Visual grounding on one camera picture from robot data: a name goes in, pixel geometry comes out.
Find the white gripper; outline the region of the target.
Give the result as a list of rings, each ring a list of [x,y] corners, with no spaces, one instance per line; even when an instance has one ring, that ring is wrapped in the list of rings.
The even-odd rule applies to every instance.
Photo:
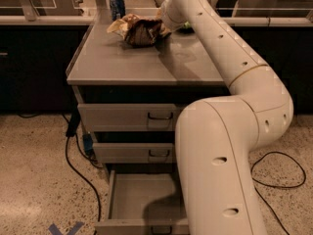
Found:
[[[182,28],[187,22],[183,10],[175,0],[164,0],[160,6],[162,22],[171,31]]]

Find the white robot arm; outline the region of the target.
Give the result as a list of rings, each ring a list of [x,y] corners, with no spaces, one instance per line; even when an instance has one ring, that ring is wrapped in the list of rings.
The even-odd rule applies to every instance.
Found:
[[[176,123],[176,159],[190,234],[267,235],[248,155],[287,131],[291,95],[209,0],[165,0],[161,18],[171,30],[190,23],[230,91],[190,104]]]

